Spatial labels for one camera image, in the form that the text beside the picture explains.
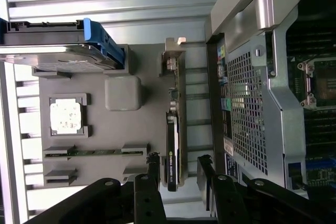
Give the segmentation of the green RAM stick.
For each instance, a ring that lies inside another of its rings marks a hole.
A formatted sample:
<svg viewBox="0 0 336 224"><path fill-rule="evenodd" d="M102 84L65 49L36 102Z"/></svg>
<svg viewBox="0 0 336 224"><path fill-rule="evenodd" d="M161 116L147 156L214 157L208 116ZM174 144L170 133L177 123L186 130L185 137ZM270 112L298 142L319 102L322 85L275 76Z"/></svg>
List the green RAM stick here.
<svg viewBox="0 0 336 224"><path fill-rule="evenodd" d="M107 155L140 155L143 151L123 151L118 150L69 150L69 151L53 151L45 153L46 157L79 157L79 156L107 156Z"/></svg>

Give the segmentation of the grey plastic parts rack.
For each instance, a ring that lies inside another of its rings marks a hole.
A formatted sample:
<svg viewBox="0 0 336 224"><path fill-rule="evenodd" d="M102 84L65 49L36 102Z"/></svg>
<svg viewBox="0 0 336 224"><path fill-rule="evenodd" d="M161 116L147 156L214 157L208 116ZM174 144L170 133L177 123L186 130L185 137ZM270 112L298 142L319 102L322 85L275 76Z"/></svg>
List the grey plastic parts rack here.
<svg viewBox="0 0 336 224"><path fill-rule="evenodd" d="M60 79L39 79L43 178L47 188L84 186L103 177L126 181L144 173L151 153L160 157L160 184L166 187L166 112L173 77L159 77L159 56L165 44L124 45L125 69L64 73ZM50 126L50 105L56 99L81 104L82 128L77 134L56 134ZM69 150L143 151L140 155L46 157Z"/></svg>

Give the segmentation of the black open PC case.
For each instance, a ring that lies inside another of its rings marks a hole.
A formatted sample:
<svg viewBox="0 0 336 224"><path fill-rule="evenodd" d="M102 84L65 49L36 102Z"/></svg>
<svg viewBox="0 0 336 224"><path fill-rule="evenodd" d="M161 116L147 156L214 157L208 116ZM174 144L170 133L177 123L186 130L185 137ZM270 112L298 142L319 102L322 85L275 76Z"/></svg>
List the black open PC case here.
<svg viewBox="0 0 336 224"><path fill-rule="evenodd" d="M288 80L286 32L295 22L336 22L336 0L213 6L205 28L215 159L240 183L264 178L310 199L303 107Z"/></svg>

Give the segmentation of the blue expansion slot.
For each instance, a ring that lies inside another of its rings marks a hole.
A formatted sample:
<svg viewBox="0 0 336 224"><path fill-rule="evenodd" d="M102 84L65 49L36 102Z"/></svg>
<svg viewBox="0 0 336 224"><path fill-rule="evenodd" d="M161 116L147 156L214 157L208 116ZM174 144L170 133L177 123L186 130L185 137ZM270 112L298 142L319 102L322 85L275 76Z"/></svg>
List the blue expansion slot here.
<svg viewBox="0 0 336 224"><path fill-rule="evenodd" d="M311 160L306 161L306 169L328 169L336 167L336 159L320 159L320 160Z"/></svg>

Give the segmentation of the green motherboard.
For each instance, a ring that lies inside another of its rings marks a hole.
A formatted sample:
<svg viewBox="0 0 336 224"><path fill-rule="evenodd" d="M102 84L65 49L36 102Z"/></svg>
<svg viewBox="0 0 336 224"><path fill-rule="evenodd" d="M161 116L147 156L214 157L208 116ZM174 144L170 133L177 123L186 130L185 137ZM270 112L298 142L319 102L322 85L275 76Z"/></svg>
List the green motherboard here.
<svg viewBox="0 0 336 224"><path fill-rule="evenodd" d="M286 32L289 88L303 100L303 72L297 65L314 58L336 57L336 22L295 22ZM306 161L336 159L336 109L303 107ZM336 167L307 170L306 188L313 200L336 200Z"/></svg>

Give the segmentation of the silver CPU chip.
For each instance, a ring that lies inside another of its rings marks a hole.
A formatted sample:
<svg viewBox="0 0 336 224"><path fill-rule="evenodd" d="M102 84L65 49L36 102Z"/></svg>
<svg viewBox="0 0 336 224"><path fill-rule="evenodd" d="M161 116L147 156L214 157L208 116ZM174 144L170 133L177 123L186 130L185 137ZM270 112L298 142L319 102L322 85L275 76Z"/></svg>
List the silver CPU chip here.
<svg viewBox="0 0 336 224"><path fill-rule="evenodd" d="M56 99L50 105L50 126L56 134L77 134L82 128L81 104L76 99Z"/></svg>

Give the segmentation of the CPU socket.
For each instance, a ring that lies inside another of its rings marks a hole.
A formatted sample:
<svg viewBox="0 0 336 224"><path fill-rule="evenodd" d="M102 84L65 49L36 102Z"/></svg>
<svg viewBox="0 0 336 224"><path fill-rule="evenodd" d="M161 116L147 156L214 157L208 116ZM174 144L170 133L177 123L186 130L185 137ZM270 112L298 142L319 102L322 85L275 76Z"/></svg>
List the CPU socket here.
<svg viewBox="0 0 336 224"><path fill-rule="evenodd" d="M336 57L305 60L297 68L303 72L301 106L307 110L336 109Z"/></svg>

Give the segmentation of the hard disk in blue carrier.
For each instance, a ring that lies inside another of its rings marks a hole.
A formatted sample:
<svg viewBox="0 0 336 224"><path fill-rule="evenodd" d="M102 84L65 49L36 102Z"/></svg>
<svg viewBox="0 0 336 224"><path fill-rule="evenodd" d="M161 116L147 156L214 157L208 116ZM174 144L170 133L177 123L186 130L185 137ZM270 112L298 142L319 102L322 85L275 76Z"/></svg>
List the hard disk in blue carrier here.
<svg viewBox="0 0 336 224"><path fill-rule="evenodd" d="M125 68L125 51L99 22L9 22L0 18L0 61L39 71L103 72Z"/></svg>

